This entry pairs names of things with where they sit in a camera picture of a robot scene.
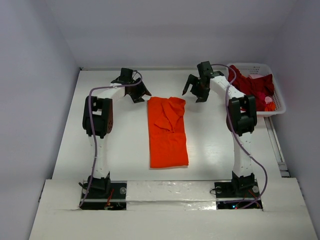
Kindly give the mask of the orange t-shirt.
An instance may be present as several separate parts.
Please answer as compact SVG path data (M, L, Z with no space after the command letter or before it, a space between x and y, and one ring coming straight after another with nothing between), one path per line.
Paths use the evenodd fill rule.
M147 101L150 168L189 165L185 105L186 101L178 97L151 97Z

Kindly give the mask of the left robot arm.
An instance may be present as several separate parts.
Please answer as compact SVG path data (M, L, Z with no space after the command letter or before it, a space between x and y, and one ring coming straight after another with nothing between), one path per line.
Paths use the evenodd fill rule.
M114 124L114 103L130 96L133 103L144 101L151 93L138 70L122 68L120 75L108 86L94 87L85 98L82 128L93 149L93 163L87 183L82 185L86 198L106 198L111 195L110 168L107 162L107 140Z

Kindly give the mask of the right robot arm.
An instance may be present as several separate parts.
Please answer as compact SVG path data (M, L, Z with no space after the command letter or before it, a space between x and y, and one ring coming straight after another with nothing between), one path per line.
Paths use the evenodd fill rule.
M199 76L189 75L182 94L190 92L197 97L197 102L206 102L210 91L225 98L226 124L232 134L234 144L234 165L230 181L214 183L218 198L244 198L246 192L255 185L252 168L251 141L257 125L256 99L232 85L220 71L214 71L209 61L197 65Z

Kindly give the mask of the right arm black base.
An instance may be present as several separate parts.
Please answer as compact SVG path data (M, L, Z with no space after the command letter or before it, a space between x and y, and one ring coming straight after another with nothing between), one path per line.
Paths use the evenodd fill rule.
M263 209L262 201L255 201L260 195L257 183L245 190L235 190L231 182L215 182L210 193L215 196L218 210Z

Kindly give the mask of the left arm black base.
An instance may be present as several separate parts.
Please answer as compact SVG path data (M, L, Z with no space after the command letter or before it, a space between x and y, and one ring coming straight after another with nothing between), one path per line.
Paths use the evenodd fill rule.
M109 193L97 193L90 190L80 206L82 210L122 211L127 209L126 181L112 181Z

